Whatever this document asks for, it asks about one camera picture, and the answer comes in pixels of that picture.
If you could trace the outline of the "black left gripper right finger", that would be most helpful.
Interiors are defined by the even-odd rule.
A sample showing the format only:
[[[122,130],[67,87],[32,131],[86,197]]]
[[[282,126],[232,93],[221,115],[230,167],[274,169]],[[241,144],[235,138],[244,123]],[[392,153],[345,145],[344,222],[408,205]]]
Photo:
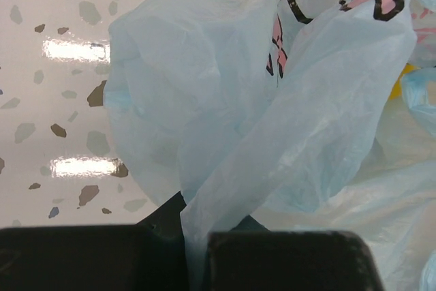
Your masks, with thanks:
[[[270,231],[252,217],[208,237],[203,290],[383,290],[371,250],[343,230]]]

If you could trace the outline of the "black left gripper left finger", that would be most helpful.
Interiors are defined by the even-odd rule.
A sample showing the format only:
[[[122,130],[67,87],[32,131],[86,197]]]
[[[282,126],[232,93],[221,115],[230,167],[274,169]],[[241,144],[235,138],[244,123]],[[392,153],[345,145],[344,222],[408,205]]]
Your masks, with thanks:
[[[180,193],[136,224],[1,229],[2,290],[186,290]]]

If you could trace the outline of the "light blue plastic bag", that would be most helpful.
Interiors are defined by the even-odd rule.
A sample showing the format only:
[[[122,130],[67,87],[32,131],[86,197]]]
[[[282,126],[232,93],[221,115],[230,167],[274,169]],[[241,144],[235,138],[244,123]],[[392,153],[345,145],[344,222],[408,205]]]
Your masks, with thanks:
[[[109,34],[116,151],[154,203],[183,196],[193,289],[258,209],[435,289],[435,0],[145,0]]]

